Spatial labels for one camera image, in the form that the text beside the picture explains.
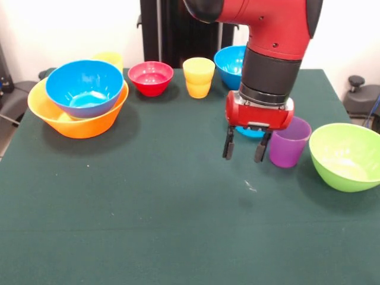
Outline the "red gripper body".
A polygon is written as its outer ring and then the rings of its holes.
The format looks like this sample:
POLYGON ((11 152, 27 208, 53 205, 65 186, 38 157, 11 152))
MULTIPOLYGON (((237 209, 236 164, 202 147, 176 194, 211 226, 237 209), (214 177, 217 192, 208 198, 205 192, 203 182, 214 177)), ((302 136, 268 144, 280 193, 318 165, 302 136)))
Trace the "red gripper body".
POLYGON ((266 106, 244 99, 238 91, 229 91, 226 97, 226 120, 231 126, 282 130, 290 125, 294 112, 291 98, 283 106, 266 106))

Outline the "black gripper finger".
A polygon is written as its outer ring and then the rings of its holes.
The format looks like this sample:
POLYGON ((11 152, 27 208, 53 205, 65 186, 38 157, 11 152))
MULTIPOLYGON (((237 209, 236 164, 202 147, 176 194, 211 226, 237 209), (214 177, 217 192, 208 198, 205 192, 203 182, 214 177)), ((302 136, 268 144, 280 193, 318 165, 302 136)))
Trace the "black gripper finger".
POLYGON ((226 140, 224 143, 224 149, 223 149, 223 154, 222 154, 222 158, 226 160, 230 160, 232 158, 233 149, 235 146, 234 141, 233 141, 234 131, 235 131, 235 126, 228 126, 226 140))
POLYGON ((255 157, 254 157, 255 163, 260 163, 263 161, 264 156, 265 156, 265 152, 267 149, 267 145, 270 142, 271 136, 272 136, 272 132, 266 132, 263 135, 263 137, 262 137, 262 139, 261 139, 260 143, 258 144, 256 151, 255 151, 255 157))

